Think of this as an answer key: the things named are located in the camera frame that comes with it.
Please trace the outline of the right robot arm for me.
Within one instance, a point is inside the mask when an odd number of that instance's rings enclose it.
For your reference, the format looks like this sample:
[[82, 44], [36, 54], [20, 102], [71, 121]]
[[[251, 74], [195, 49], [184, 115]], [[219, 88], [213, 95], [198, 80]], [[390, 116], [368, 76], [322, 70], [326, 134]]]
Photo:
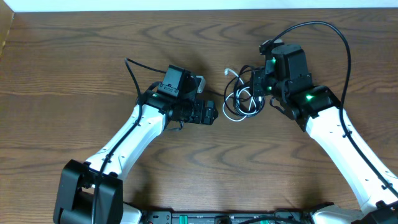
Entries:
[[265, 41], [266, 64], [252, 74], [251, 93], [278, 101], [276, 109], [297, 122], [329, 155], [354, 192], [360, 209], [325, 203], [308, 213], [311, 223], [397, 223], [397, 176], [373, 153], [323, 85], [314, 85], [305, 52], [297, 44]]

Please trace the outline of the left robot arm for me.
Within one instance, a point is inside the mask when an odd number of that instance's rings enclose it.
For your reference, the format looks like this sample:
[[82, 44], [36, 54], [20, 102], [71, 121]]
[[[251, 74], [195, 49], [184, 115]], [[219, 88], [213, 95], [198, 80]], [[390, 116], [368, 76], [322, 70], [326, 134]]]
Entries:
[[85, 162], [70, 160], [62, 170], [54, 223], [139, 223], [142, 211], [123, 200], [123, 182], [144, 149], [171, 121], [211, 125], [215, 103], [197, 95], [205, 78], [169, 65], [161, 82], [140, 91], [122, 128]]

